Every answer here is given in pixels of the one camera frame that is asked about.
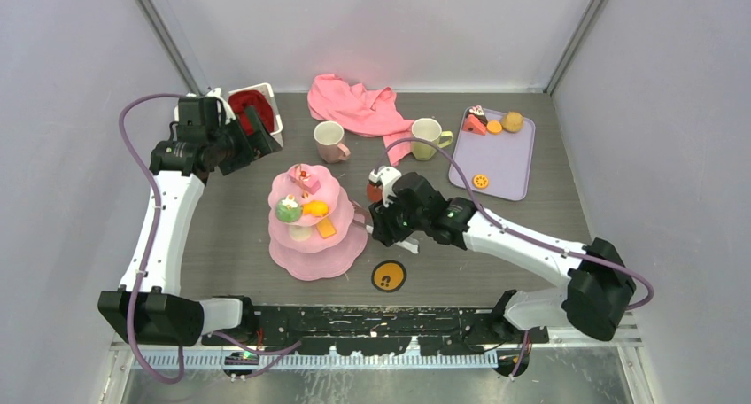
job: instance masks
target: pink mug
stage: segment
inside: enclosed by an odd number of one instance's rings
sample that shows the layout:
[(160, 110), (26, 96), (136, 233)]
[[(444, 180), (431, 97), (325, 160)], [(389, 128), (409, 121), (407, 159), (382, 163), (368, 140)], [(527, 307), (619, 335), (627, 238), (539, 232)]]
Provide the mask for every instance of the pink mug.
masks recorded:
[(313, 131), (318, 154), (327, 163), (337, 163), (350, 158), (350, 149), (345, 145), (345, 129), (338, 123), (326, 120)]

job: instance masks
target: pink scalloped plate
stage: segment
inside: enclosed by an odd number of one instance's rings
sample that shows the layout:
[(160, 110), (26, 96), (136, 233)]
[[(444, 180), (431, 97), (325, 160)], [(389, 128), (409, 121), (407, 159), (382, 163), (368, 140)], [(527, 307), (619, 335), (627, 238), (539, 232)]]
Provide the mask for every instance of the pink scalloped plate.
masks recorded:
[[(354, 219), (364, 221), (364, 217), (360, 214), (355, 214)], [(289, 271), (293, 277), (312, 281), (344, 274), (365, 249), (367, 241), (368, 233), (362, 228), (354, 227), (347, 231), (341, 243), (318, 253), (294, 251), (282, 246), (273, 237), (268, 245), (268, 252), (271, 254), (271, 259)]]
[(290, 224), (277, 220), (273, 210), (268, 213), (268, 234), (279, 242), (280, 245), (302, 253), (316, 253), (327, 247), (338, 245), (347, 235), (347, 230), (352, 225), (352, 218), (354, 216), (354, 206), (350, 203), (347, 192), (343, 188), (340, 190), (337, 211), (329, 215), (334, 228), (337, 230), (337, 233), (333, 237), (321, 237), (318, 231), (315, 230), (315, 226), (313, 226), (311, 228), (314, 231), (310, 238), (301, 242), (296, 241), (290, 237), (290, 233), (288, 232)]
[[(318, 181), (321, 184), (320, 189), (308, 198), (302, 198), (302, 190), (290, 178), (290, 173), (294, 172), (295, 169), (295, 167), (291, 167), (287, 172), (277, 175), (271, 183), (271, 193), (268, 194), (268, 206), (271, 209), (274, 209), (280, 200), (291, 194), (301, 204), (320, 200), (326, 205), (329, 205), (329, 213), (333, 214), (337, 210), (340, 188), (339, 181), (337, 181), (337, 179), (331, 175), (330, 171), (322, 165), (310, 166), (303, 164), (302, 168), (310, 173), (310, 175), (318, 178)], [(321, 217), (318, 216), (303, 215), (302, 218), (295, 222), (290, 222), (290, 224), (301, 227), (311, 227), (317, 224), (320, 220)]]

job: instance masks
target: red cloth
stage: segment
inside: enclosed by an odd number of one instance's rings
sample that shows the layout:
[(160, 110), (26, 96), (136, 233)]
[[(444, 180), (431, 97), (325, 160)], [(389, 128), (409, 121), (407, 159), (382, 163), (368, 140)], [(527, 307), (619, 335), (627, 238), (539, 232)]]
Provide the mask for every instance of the red cloth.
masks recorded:
[(240, 91), (229, 96), (229, 106), (232, 107), (232, 112), (240, 120), (240, 125), (243, 127), (246, 135), (253, 133), (253, 127), (248, 120), (248, 116), (245, 115), (245, 107), (253, 106), (259, 115), (261, 123), (268, 129), (268, 132), (274, 132), (274, 109), (266, 101), (266, 97), (255, 89), (249, 89), (247, 91)]

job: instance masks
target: mug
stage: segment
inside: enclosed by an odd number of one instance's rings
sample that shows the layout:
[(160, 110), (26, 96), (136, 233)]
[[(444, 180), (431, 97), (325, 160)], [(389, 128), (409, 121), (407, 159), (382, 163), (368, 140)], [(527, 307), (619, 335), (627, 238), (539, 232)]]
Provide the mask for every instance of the mug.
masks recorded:
[(327, 163), (337, 163), (350, 158), (350, 149), (345, 145), (345, 129), (338, 123), (326, 120), (313, 131), (318, 154)]
[[(453, 132), (443, 132), (441, 124), (438, 123), (435, 119), (431, 118), (420, 118), (416, 120), (412, 124), (412, 136), (414, 136), (415, 138), (421, 138), (423, 140), (430, 141), (431, 143), (437, 144), (437, 146), (441, 148), (444, 148), (448, 144), (451, 144), (453, 142)], [(437, 152), (434, 147), (424, 143), (417, 143), (413, 141), (411, 145), (412, 154), (417, 160), (428, 160), (432, 158), (433, 155)]]

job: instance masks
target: mug handle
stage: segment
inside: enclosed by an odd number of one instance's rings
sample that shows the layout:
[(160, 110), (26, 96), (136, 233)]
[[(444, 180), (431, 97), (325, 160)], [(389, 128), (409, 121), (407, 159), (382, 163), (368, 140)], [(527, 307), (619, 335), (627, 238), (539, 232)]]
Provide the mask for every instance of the mug handle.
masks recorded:
[(342, 154), (339, 156), (339, 160), (347, 160), (350, 158), (350, 156), (352, 156), (350, 149), (348, 149), (346, 145), (339, 143), (337, 144), (337, 148), (340, 152), (342, 152)]
[[(441, 143), (441, 140), (443, 138), (448, 138), (448, 139), (445, 140), (443, 143)], [(453, 132), (451, 131), (442, 132), (441, 137), (438, 138), (438, 147), (443, 149), (444, 147), (446, 147), (448, 144), (451, 144), (451, 143), (453, 143)]]

